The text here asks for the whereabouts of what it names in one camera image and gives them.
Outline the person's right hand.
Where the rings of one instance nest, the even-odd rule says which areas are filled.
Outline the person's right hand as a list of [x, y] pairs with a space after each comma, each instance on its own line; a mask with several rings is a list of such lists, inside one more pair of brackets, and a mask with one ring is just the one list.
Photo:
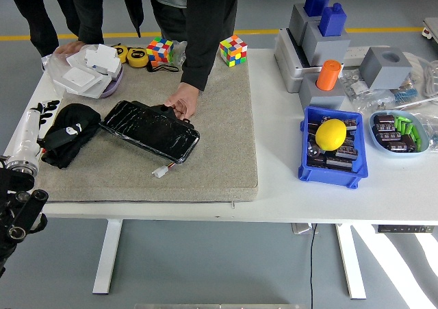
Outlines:
[[55, 49], [54, 53], [56, 54], [76, 54], [78, 53], [82, 47], [84, 47], [86, 44], [80, 40], [76, 40], [74, 42], [67, 43], [65, 45], [61, 45], [58, 48]]

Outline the person's left hand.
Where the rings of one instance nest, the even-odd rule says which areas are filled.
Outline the person's left hand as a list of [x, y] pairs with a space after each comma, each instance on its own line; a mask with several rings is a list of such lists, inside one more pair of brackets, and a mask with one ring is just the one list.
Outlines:
[[190, 84], [181, 82], [164, 105], [172, 108], [178, 119], [190, 119], [196, 112], [200, 90]]

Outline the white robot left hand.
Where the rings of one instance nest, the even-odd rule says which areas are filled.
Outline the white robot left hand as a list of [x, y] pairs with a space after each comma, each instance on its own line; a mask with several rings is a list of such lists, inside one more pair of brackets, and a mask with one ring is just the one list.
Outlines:
[[72, 141], [85, 130], [88, 122], [82, 120], [46, 135], [42, 140], [42, 146], [40, 146], [38, 142], [40, 117], [47, 112], [52, 116], [51, 111], [54, 111], [59, 103], [59, 100], [43, 101], [26, 112], [24, 121], [18, 127], [18, 137], [16, 138], [13, 154], [6, 161], [8, 169], [15, 168], [16, 166], [27, 166], [28, 168], [32, 166], [36, 168], [38, 164], [37, 155], [40, 152], [40, 148], [55, 149]]

